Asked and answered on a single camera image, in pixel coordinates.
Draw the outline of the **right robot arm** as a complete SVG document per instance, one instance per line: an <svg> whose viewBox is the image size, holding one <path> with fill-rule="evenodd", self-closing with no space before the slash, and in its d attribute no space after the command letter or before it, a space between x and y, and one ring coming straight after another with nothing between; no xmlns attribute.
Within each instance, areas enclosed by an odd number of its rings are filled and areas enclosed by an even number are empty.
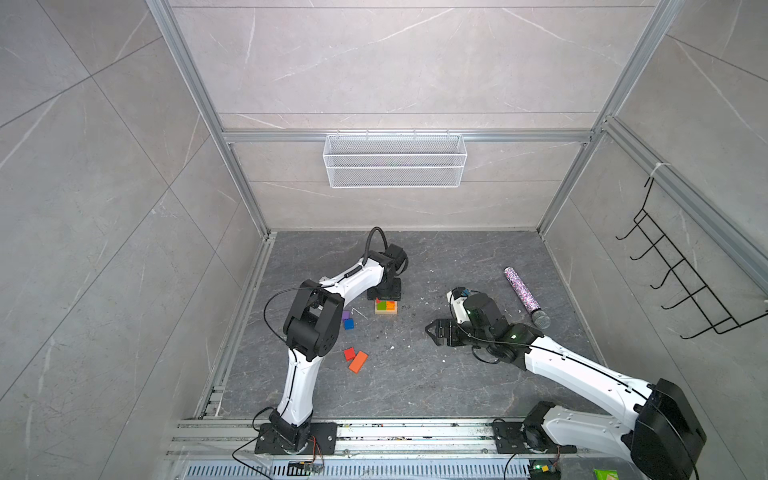
<svg viewBox="0 0 768 480"><path fill-rule="evenodd" d="M525 449L555 453L585 447L621 458L650 479L697 478L707 437L682 389L615 372L558 344L541 330L510 323L487 294L457 287L447 294L451 315L425 328L438 345L469 346L545 377L601 408L594 414L539 402L516 430L494 430L502 449L520 439Z"/></svg>

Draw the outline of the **orange rectangular block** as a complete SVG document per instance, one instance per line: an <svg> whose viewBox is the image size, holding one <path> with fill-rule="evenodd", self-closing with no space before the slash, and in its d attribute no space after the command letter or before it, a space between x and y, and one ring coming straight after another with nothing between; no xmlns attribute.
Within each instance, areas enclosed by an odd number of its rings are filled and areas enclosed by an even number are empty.
<svg viewBox="0 0 768 480"><path fill-rule="evenodd" d="M359 351L351 360L351 363L349 364L349 370L354 373L359 373L367 359L368 355L365 352Z"/></svg>

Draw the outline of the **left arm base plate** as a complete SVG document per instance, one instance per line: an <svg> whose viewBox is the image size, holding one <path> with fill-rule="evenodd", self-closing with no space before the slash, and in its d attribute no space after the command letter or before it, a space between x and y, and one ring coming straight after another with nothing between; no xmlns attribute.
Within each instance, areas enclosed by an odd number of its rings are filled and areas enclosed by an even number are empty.
<svg viewBox="0 0 768 480"><path fill-rule="evenodd" d="M299 427L264 423L256 437L256 454L331 455L335 452L339 425L310 422Z"/></svg>

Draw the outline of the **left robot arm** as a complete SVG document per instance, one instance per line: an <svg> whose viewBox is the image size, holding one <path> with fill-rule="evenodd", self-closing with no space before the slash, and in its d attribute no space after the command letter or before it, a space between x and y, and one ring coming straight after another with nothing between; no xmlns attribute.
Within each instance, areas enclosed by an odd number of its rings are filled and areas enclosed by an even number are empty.
<svg viewBox="0 0 768 480"><path fill-rule="evenodd" d="M339 336L343 311L361 294L371 301L399 301L400 275L408 256L391 244L384 230L373 227L362 257L350 268L319 281L306 280L296 296L278 336L288 348L288 370L280 401L269 414L268 433L288 453L299 453L311 440L313 394L324 357Z"/></svg>

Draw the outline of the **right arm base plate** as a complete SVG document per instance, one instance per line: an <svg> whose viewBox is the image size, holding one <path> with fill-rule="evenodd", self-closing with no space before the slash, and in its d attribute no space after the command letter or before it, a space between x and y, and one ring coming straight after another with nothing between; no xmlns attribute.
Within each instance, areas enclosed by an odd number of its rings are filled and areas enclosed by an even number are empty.
<svg viewBox="0 0 768 480"><path fill-rule="evenodd" d="M556 444L540 426L494 419L490 427L499 454L575 454L573 445Z"/></svg>

